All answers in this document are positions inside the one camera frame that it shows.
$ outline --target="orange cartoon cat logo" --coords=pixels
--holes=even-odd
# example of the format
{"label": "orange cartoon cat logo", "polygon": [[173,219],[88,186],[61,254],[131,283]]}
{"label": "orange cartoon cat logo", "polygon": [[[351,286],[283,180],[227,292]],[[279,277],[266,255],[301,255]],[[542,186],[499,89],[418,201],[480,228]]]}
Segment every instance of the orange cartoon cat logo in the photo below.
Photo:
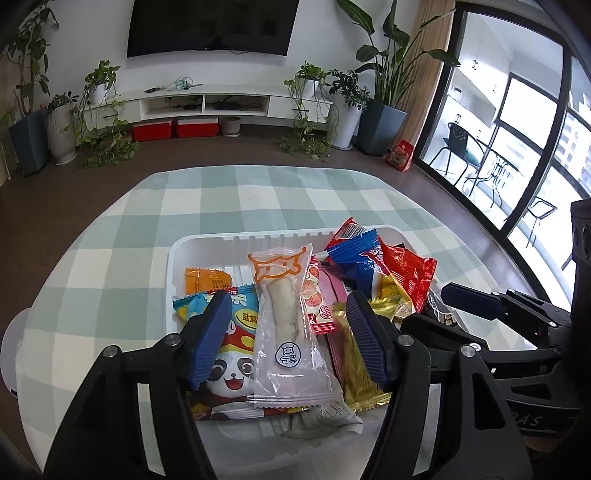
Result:
{"label": "orange cartoon cat logo", "polygon": [[281,278],[286,275],[297,275],[302,270],[300,257],[306,253],[307,247],[302,247],[301,252],[285,257],[278,255],[270,260],[259,261],[248,254],[248,259],[255,267],[255,282],[260,283],[263,278]]}

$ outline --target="cartoon panda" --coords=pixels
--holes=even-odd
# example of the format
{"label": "cartoon panda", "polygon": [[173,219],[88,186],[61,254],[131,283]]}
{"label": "cartoon panda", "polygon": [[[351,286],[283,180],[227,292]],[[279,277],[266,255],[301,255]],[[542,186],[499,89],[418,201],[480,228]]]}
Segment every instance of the cartoon panda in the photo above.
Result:
{"label": "cartoon panda", "polygon": [[248,326],[238,315],[230,320],[209,378],[199,389],[199,404],[207,407],[212,420],[231,419],[233,411],[252,409],[246,396],[252,394],[254,388],[252,348],[255,332],[245,328]]}

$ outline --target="red storage box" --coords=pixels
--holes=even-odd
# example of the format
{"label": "red storage box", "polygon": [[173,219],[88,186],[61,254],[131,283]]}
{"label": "red storage box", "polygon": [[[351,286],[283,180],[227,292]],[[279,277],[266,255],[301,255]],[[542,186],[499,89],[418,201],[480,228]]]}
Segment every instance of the red storage box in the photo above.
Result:
{"label": "red storage box", "polygon": [[177,137],[215,137],[220,130],[217,118],[183,118],[177,121]]}
{"label": "red storage box", "polygon": [[133,137],[136,142],[149,140],[166,140],[173,136],[172,120],[147,120],[134,124]]}

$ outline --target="sliding glass door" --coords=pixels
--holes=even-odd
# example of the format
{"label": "sliding glass door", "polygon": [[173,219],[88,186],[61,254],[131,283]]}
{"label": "sliding glass door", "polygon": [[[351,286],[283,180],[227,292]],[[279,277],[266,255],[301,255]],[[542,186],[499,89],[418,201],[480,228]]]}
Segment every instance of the sliding glass door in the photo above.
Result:
{"label": "sliding glass door", "polygon": [[570,308],[570,204],[591,192],[591,84],[556,33],[458,3],[417,144],[419,163],[508,251],[542,299]]}
{"label": "sliding glass door", "polygon": [[570,204],[591,193],[591,84],[579,62],[566,117],[539,191],[509,235],[550,300],[570,308],[574,288]]}

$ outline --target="tv stand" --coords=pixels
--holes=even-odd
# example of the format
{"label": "tv stand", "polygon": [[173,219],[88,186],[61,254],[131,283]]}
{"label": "tv stand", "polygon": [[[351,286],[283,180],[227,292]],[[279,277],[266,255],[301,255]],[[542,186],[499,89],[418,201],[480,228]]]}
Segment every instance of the tv stand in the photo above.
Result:
{"label": "tv stand", "polygon": [[[139,90],[122,93],[116,99],[125,100],[125,103],[115,108],[91,105],[85,114],[88,126],[109,127],[113,124],[115,116],[134,124],[143,120],[201,115],[293,119],[297,112],[296,105],[284,85],[200,85],[188,90],[163,89],[151,93]],[[302,100],[309,120],[326,122],[331,102],[316,98]],[[216,108],[224,103],[234,108]]]}

